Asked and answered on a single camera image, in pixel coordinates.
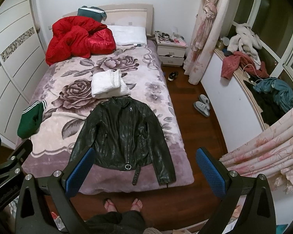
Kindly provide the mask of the black leather jacket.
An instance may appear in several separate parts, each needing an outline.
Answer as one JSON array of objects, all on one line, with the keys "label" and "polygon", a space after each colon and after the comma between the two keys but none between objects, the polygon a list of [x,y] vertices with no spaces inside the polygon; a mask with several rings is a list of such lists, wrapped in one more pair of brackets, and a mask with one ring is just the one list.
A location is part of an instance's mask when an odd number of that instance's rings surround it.
[{"label": "black leather jacket", "polygon": [[176,181],[175,168],[161,124],[150,107],[131,97],[99,103],[86,118],[70,155],[75,160],[86,147],[95,151],[94,164],[118,171],[134,171],[151,164],[159,185]]}]

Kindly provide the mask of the green striped-cuff garment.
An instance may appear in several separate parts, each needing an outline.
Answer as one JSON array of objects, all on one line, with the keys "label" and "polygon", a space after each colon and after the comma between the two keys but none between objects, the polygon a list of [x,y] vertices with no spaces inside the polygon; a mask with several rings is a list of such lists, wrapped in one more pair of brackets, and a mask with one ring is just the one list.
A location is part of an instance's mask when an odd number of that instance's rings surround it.
[{"label": "green striped-cuff garment", "polygon": [[17,129],[18,137],[27,139],[37,132],[42,123],[42,117],[46,107],[47,103],[45,100],[36,101],[22,112]]}]

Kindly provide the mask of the near floral curtain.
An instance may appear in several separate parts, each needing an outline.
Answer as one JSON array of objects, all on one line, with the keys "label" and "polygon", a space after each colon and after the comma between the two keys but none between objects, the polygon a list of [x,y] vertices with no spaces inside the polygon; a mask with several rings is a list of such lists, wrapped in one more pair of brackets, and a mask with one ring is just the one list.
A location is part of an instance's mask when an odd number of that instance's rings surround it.
[{"label": "near floral curtain", "polygon": [[220,162],[241,176],[264,174],[273,189],[293,192],[293,108],[261,134],[223,155]]}]

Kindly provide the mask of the person's left foot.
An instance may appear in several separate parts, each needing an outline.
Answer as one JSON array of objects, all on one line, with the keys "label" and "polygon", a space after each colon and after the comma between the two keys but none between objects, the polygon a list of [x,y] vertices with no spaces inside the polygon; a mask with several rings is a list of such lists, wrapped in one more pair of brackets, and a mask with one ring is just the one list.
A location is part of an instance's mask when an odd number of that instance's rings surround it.
[{"label": "person's left foot", "polygon": [[103,201],[104,208],[106,212],[118,212],[116,205],[112,202],[110,198],[106,198]]}]

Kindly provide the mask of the person's foot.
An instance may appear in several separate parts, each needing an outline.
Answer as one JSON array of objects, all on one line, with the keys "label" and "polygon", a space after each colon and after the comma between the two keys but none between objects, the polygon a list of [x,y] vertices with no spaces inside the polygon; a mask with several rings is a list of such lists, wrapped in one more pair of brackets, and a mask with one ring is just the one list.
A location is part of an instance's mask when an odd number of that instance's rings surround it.
[{"label": "person's foot", "polygon": [[140,199],[136,198],[134,199],[134,201],[132,202],[132,205],[131,205],[131,208],[130,210],[131,211],[137,211],[137,212],[141,212],[143,208],[143,203]]},{"label": "person's foot", "polygon": [[106,198],[103,201],[104,208],[106,212],[118,212],[116,205],[112,202],[110,198]]}]

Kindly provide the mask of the floral purple bed blanket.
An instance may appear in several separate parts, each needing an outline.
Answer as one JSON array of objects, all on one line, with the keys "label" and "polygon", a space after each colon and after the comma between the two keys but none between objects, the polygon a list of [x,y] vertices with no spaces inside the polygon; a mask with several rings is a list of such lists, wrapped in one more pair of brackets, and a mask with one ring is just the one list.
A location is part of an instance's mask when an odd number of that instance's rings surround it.
[{"label": "floral purple bed blanket", "polygon": [[[96,99],[92,78],[119,71],[130,94]],[[95,159],[80,192],[142,192],[194,181],[153,41],[107,56],[73,57],[48,69],[34,100],[46,104],[23,164],[35,177],[63,170],[84,148]]]}]

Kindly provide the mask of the white wardrobe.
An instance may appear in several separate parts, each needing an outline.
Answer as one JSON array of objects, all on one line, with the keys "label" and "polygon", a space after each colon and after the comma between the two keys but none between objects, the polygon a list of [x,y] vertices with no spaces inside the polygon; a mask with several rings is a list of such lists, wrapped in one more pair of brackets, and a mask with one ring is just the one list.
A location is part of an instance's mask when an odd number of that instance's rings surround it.
[{"label": "white wardrobe", "polygon": [[34,25],[30,0],[0,5],[0,138],[15,148],[22,111],[48,66]]}]

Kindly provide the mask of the person's dark trousers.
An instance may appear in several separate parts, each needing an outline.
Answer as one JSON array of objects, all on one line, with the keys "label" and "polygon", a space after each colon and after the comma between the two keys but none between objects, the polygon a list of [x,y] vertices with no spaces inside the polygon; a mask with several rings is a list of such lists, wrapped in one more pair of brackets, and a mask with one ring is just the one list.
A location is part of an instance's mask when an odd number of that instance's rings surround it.
[{"label": "person's dark trousers", "polygon": [[85,224],[89,233],[143,233],[147,228],[142,214],[134,210],[95,215]]}]

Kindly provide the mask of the person's right foot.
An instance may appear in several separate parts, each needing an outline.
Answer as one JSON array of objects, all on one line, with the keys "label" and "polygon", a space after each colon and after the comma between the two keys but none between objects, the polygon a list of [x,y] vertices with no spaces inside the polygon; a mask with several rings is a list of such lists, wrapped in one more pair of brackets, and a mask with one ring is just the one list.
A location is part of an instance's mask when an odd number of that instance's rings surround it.
[{"label": "person's right foot", "polygon": [[143,208],[143,203],[140,199],[136,198],[134,199],[134,201],[132,202],[132,205],[131,205],[131,208],[130,210],[131,211],[137,211],[137,212],[141,212]]}]

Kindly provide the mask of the grey slipper left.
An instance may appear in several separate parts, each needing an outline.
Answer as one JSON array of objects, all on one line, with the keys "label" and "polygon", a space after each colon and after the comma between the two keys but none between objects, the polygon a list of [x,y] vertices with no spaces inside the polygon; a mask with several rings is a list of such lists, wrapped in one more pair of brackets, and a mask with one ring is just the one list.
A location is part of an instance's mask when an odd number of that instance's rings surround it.
[{"label": "grey slipper left", "polygon": [[210,112],[208,107],[206,106],[206,104],[200,102],[200,101],[196,101],[194,102],[194,108],[201,113],[204,117],[209,117],[210,116]]}]

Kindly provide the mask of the grey slipper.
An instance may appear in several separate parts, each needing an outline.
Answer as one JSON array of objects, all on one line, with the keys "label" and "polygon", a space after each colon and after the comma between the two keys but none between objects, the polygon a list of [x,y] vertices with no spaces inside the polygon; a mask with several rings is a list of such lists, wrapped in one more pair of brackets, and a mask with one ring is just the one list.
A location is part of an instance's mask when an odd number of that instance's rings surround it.
[{"label": "grey slipper", "polygon": [[200,102],[200,101],[196,101],[194,102],[194,108],[201,113],[204,117],[209,117],[210,116],[210,112],[208,107],[206,106],[206,104]]},{"label": "grey slipper", "polygon": [[210,110],[210,100],[204,94],[200,94],[199,101],[204,103],[206,108]]}]

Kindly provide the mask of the teal garment on sill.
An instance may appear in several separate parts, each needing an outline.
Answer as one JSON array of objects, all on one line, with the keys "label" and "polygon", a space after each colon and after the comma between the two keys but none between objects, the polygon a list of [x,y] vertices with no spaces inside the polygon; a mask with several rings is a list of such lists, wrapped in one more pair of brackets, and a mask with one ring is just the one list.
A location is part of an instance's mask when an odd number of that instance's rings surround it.
[{"label": "teal garment on sill", "polygon": [[258,93],[272,95],[273,101],[286,113],[293,108],[293,90],[283,80],[269,77],[253,86]]}]

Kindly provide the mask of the folded white fluffy garment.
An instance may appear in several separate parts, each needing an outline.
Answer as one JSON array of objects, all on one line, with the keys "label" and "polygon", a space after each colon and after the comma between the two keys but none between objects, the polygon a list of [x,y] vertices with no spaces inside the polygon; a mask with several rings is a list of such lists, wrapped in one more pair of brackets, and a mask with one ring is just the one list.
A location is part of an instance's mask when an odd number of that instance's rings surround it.
[{"label": "folded white fluffy garment", "polygon": [[107,70],[92,76],[91,95],[96,99],[130,95],[130,90],[121,77],[120,70]]}]

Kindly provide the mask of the grey slipper right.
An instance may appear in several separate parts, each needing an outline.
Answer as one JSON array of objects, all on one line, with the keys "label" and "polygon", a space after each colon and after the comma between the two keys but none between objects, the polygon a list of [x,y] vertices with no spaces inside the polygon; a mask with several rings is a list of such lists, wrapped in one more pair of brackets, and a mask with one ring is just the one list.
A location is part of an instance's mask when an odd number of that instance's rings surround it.
[{"label": "grey slipper right", "polygon": [[210,110],[210,100],[204,94],[200,94],[199,101],[204,103],[206,108]]}]

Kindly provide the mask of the red puffy coat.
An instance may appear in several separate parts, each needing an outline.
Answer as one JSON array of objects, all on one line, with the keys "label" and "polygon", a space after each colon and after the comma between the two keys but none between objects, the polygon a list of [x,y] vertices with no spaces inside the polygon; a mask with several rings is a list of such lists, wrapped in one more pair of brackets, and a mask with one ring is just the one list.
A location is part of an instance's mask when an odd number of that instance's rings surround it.
[{"label": "red puffy coat", "polygon": [[53,37],[45,54],[51,66],[70,57],[89,58],[116,50],[112,31],[107,25],[85,16],[68,16],[52,25]]}]

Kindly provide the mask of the dark red garment on sill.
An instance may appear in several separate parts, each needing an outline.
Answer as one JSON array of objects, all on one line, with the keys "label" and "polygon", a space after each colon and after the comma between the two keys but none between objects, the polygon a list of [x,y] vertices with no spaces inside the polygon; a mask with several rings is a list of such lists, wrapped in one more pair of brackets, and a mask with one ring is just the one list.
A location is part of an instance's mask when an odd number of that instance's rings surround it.
[{"label": "dark red garment on sill", "polygon": [[259,69],[257,69],[253,59],[240,51],[235,51],[231,56],[223,59],[221,77],[230,80],[239,67],[253,77],[260,79],[269,77],[263,61],[260,63]]}]

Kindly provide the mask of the black shoe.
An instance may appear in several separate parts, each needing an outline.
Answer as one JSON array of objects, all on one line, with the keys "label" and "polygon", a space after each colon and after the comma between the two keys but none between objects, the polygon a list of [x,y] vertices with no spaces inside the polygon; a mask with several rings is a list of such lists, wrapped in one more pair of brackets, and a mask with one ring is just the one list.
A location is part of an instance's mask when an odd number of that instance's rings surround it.
[{"label": "black shoe", "polygon": [[175,72],[172,72],[172,73],[169,74],[168,80],[169,81],[174,81],[177,77],[178,77],[178,72],[175,71]]}]

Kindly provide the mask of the dark teal folded garment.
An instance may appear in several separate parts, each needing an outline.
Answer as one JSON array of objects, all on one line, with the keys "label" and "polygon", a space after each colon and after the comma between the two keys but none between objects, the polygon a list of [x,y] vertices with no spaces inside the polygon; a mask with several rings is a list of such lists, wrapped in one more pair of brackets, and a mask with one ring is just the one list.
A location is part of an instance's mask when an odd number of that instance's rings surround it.
[{"label": "dark teal folded garment", "polygon": [[99,7],[95,7],[95,6],[92,6],[92,7],[82,6],[78,8],[77,16],[92,18],[97,22],[102,22],[107,19],[106,12],[103,9]]}]

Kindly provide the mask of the white pillow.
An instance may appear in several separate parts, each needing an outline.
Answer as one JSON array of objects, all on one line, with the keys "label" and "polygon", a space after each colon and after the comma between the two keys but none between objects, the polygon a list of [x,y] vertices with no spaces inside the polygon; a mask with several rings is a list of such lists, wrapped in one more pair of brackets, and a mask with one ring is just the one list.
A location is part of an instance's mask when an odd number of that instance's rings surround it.
[{"label": "white pillow", "polygon": [[108,25],[107,28],[112,31],[116,45],[147,45],[144,27]]}]

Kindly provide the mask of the white garment on sill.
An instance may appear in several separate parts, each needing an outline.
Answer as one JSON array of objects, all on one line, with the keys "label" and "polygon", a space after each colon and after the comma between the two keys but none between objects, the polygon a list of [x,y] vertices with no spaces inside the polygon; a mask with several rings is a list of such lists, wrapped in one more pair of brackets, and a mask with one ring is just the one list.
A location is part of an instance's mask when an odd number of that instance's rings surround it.
[{"label": "white garment on sill", "polygon": [[246,23],[238,24],[236,26],[236,33],[235,36],[230,38],[227,50],[232,53],[235,51],[245,53],[252,57],[256,64],[261,65],[258,50],[261,50],[263,46],[259,36]]}]

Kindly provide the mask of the white bedside nightstand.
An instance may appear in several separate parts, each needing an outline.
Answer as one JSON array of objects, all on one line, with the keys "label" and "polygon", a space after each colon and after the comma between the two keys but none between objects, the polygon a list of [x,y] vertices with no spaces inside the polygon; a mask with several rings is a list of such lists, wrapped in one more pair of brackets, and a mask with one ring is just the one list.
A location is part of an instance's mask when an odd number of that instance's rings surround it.
[{"label": "white bedside nightstand", "polygon": [[187,49],[186,42],[181,38],[167,37],[156,32],[157,54],[163,66],[181,67],[184,63],[184,56]]}]

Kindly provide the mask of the beige bed headboard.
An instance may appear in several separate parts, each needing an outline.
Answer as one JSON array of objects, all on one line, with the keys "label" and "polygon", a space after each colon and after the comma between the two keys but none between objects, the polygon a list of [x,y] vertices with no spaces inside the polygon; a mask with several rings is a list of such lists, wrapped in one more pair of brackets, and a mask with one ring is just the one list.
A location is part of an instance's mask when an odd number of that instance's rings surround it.
[{"label": "beige bed headboard", "polygon": [[107,19],[102,21],[105,25],[144,27],[146,35],[152,35],[153,5],[152,4],[112,4],[102,5]]}]

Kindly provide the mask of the clutter on nightstand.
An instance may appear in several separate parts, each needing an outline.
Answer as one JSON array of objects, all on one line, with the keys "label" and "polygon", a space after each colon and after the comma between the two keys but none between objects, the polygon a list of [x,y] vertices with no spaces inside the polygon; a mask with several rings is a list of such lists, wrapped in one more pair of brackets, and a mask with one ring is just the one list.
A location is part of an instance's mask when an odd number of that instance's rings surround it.
[{"label": "clutter on nightstand", "polygon": [[158,45],[162,44],[187,47],[187,43],[184,41],[182,37],[175,37],[173,35],[169,35],[161,31],[155,31],[155,40],[157,41]]}]

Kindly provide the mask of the tied floral curtain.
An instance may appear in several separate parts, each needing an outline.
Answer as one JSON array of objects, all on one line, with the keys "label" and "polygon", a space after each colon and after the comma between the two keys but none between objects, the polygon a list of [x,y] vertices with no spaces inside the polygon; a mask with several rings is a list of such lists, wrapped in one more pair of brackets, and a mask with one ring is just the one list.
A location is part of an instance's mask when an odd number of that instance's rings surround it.
[{"label": "tied floral curtain", "polygon": [[202,0],[184,63],[188,82],[197,85],[206,72],[219,39],[230,0]]}]

